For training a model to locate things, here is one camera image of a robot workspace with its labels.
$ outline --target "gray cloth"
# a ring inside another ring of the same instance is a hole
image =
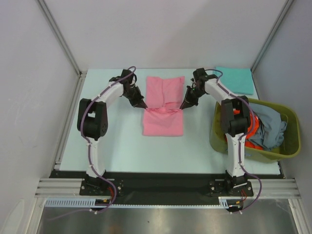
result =
[[[284,141],[284,131],[287,126],[286,122],[281,121],[280,113],[259,104],[250,103],[250,106],[258,116],[260,125],[257,132],[248,140],[267,151],[279,147]]]

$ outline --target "olive green plastic bin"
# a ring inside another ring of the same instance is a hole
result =
[[[248,99],[250,103],[260,104],[271,107],[281,114],[282,121],[287,122],[287,128],[284,132],[283,144],[273,149],[272,151],[258,150],[254,148],[245,147],[245,157],[248,159],[272,163],[282,160],[284,158],[295,157],[301,149],[299,122],[296,113],[290,108],[271,102],[260,101],[256,99]],[[227,153],[228,145],[225,140],[220,126],[221,106],[216,103],[214,110],[213,127],[210,132],[210,144],[212,148],[221,153]]]

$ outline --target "white wall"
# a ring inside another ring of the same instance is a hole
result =
[[[1,230],[20,199],[28,215],[49,173],[77,77],[34,0],[2,0],[0,12]]]
[[[285,0],[46,0],[82,70],[251,67]]]
[[[282,161],[295,177],[312,217],[312,1],[296,1],[255,72],[260,98],[293,108],[300,121],[302,150]]]

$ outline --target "folded teal towel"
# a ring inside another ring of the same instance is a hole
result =
[[[253,76],[249,68],[237,69],[227,67],[216,67],[223,72],[220,81],[235,94],[254,94]]]

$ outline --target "folded pink garment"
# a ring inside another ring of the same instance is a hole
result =
[[[146,104],[143,116],[143,135],[182,136],[184,77],[161,79],[147,77]]]

